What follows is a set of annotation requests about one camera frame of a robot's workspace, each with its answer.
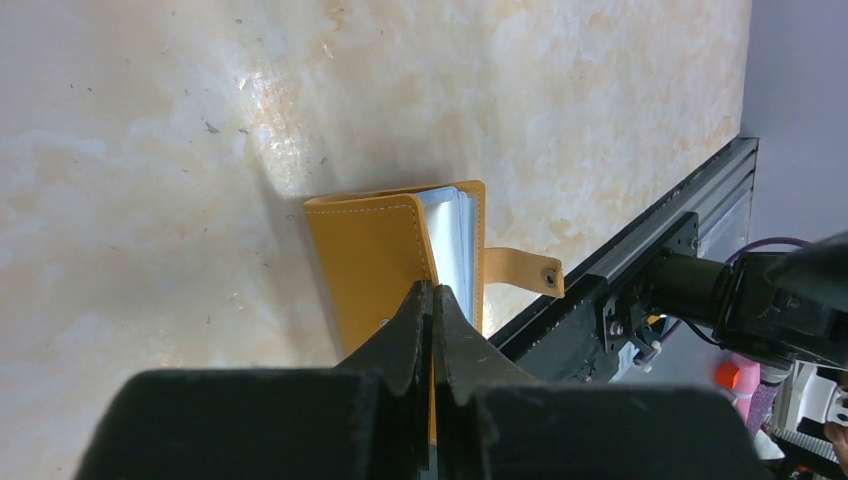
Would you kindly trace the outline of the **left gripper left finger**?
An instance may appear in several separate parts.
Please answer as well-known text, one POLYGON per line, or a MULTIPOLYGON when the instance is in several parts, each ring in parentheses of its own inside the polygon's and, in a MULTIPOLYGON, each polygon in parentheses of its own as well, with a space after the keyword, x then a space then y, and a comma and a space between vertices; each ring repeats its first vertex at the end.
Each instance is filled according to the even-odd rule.
POLYGON ((157 369, 116 393, 80 479, 416 479, 429 465, 433 287, 332 368, 157 369))

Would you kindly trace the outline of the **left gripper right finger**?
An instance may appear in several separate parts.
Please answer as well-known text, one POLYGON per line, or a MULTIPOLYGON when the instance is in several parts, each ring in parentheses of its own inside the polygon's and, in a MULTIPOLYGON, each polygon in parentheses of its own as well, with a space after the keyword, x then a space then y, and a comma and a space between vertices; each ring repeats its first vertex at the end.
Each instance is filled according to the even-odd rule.
POLYGON ((545 382, 434 289, 442 479, 765 479, 739 415, 701 387, 545 382))

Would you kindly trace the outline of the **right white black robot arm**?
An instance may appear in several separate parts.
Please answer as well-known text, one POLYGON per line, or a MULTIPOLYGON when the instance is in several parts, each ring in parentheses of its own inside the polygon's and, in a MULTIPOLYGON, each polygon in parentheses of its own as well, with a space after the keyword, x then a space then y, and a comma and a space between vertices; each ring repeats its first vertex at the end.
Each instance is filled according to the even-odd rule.
POLYGON ((596 303, 605 347, 654 352, 647 320, 672 317, 704 341, 778 368, 796 361, 847 367, 847 235, 731 262, 659 246, 596 303))

